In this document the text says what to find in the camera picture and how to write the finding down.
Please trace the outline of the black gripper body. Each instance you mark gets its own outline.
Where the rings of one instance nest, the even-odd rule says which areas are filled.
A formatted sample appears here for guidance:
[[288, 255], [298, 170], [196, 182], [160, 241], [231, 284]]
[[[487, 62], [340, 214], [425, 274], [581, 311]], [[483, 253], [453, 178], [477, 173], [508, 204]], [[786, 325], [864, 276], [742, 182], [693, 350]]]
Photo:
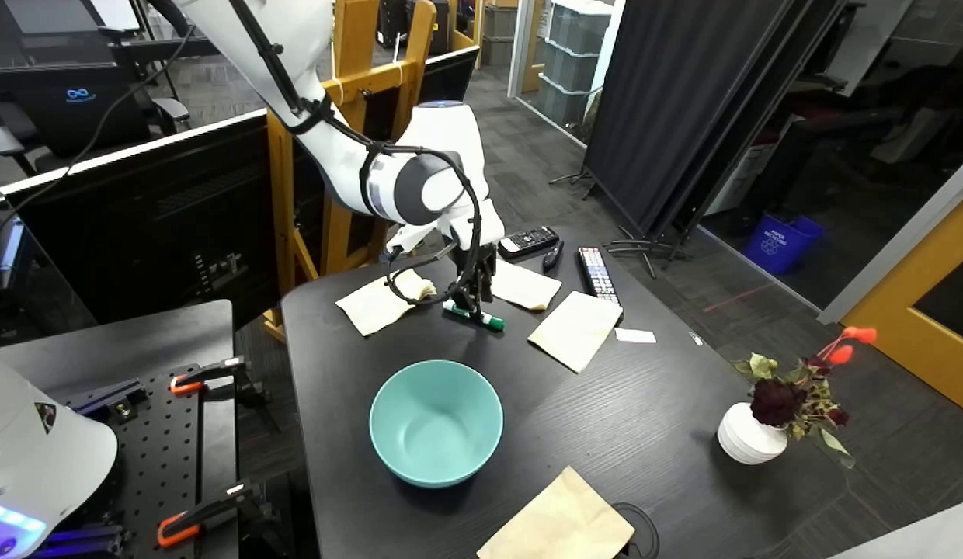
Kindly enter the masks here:
[[453, 304], [462, 311], [477, 311], [483, 303], [492, 303], [498, 250], [477, 246], [468, 253], [453, 253], [453, 264], [457, 264]]

